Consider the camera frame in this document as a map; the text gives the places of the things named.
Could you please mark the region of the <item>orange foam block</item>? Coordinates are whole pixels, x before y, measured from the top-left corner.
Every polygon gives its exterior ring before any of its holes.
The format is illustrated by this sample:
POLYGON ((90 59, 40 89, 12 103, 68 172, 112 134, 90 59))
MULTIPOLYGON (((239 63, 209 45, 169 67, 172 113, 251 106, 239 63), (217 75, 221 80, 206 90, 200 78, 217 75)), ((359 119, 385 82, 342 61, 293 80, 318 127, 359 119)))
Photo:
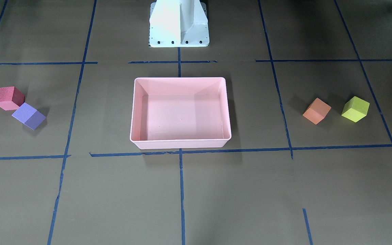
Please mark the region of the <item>orange foam block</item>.
POLYGON ((317 125, 327 116, 330 110, 331 107, 328 104, 323 102, 321 99, 316 98, 305 110, 303 116, 313 124, 317 125))

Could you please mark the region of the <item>yellow-green foam block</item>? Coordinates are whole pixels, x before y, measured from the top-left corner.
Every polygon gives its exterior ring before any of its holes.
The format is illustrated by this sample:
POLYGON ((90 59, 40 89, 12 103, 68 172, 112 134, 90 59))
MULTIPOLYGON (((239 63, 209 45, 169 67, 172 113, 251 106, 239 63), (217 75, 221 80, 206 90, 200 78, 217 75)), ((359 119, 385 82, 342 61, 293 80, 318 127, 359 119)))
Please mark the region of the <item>yellow-green foam block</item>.
POLYGON ((370 103, 353 96, 345 105, 341 115, 353 122, 358 122, 367 116, 370 103))

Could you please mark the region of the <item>purple foam block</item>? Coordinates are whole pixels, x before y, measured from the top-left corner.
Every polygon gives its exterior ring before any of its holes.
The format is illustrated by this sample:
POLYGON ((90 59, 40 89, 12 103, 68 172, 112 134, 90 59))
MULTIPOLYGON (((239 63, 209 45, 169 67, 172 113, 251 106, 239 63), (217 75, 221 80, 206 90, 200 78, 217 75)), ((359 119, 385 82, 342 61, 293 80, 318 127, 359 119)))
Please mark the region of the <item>purple foam block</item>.
POLYGON ((31 105, 24 102, 13 114, 12 117, 20 121, 31 130, 36 130, 46 119, 46 116, 36 110, 31 105))

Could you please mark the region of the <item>red foam block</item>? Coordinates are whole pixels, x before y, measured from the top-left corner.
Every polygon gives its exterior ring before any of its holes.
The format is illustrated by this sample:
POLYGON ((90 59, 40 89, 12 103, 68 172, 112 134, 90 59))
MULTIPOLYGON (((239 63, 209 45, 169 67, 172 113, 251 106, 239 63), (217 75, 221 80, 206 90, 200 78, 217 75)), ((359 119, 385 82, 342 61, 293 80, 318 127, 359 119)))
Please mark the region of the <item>red foam block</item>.
POLYGON ((14 86, 0 88, 0 108, 17 110, 25 102, 25 95, 14 86))

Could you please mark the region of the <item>pink plastic bin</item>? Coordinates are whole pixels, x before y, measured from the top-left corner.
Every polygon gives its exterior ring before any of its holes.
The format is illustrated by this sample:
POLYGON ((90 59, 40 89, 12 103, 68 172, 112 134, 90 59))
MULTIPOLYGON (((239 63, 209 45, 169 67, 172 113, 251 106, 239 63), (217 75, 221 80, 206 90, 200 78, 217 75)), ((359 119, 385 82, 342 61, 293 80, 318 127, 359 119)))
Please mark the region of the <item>pink plastic bin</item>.
POLYGON ((130 140, 139 149, 218 148, 232 138, 223 77, 139 77, 130 140))

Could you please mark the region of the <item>white metal pedestal base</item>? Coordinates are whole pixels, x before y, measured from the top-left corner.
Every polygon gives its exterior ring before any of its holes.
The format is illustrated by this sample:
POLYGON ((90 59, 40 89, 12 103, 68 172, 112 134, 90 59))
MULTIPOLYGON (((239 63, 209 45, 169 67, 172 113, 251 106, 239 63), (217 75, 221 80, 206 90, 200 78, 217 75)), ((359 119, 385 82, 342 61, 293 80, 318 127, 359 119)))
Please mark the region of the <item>white metal pedestal base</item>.
POLYGON ((207 47, 207 6, 199 0, 157 0, 150 5, 148 44, 153 48, 207 47))

